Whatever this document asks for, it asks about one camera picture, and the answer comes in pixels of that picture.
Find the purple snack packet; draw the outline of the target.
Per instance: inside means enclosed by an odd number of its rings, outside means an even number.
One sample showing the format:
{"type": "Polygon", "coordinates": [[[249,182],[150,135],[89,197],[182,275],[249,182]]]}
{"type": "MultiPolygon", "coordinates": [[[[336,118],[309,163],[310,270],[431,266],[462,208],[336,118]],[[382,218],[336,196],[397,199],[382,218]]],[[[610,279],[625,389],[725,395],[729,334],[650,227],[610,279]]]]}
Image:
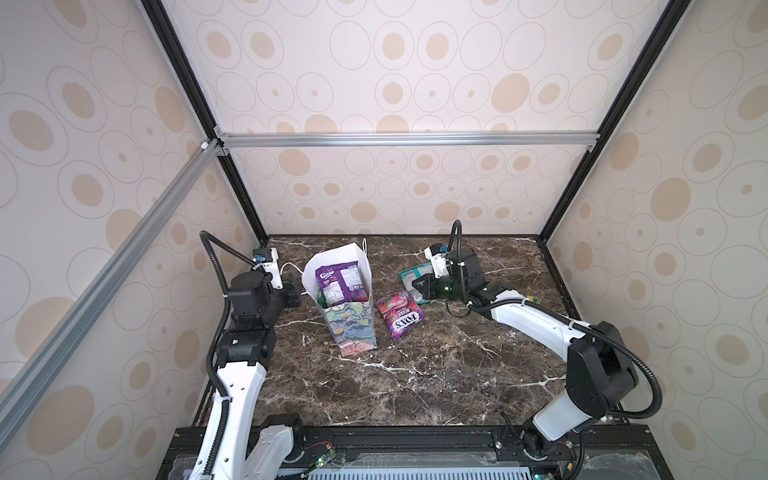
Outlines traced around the purple snack packet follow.
{"type": "Polygon", "coordinates": [[[350,302],[368,302],[357,261],[321,266],[315,271],[325,308],[350,302]]]}

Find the pink Fox's candy packet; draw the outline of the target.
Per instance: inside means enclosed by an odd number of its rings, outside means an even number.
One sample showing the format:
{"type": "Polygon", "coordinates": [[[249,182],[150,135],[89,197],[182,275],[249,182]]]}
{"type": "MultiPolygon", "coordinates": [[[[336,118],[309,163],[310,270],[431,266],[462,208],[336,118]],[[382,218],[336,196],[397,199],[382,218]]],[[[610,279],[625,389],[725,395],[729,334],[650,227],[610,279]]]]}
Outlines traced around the pink Fox's candy packet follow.
{"type": "Polygon", "coordinates": [[[394,341],[399,340],[426,317],[420,305],[406,291],[380,298],[375,302],[375,306],[394,341]]]}

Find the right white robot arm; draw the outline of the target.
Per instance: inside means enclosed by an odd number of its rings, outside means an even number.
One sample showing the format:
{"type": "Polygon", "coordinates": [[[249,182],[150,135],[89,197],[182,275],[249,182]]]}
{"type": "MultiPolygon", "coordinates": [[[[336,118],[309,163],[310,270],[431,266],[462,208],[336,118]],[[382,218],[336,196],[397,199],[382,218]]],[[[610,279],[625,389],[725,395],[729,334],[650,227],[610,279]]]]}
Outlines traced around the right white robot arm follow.
{"type": "Polygon", "coordinates": [[[424,250],[432,272],[414,281],[429,300],[455,300],[467,310],[518,330],[566,362],[566,386],[524,424],[520,439],[544,449],[570,431],[609,414],[638,384],[618,331],[592,326],[548,310],[516,290],[485,279],[477,255],[433,244],[424,250]]]}

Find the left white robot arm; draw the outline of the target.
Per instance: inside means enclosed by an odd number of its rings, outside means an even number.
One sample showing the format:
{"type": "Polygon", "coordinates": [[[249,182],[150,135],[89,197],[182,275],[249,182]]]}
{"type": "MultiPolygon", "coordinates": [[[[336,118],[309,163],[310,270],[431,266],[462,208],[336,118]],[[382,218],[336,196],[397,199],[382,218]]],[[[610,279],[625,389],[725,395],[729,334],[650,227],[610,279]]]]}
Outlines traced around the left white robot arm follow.
{"type": "Polygon", "coordinates": [[[275,479],[281,465],[301,457],[301,422],[296,415],[269,420],[249,446],[258,395],[276,344],[282,311],[300,304],[288,283],[275,287],[258,268],[234,277],[225,290],[222,333],[206,366],[215,389],[210,418],[192,479],[275,479]]]}

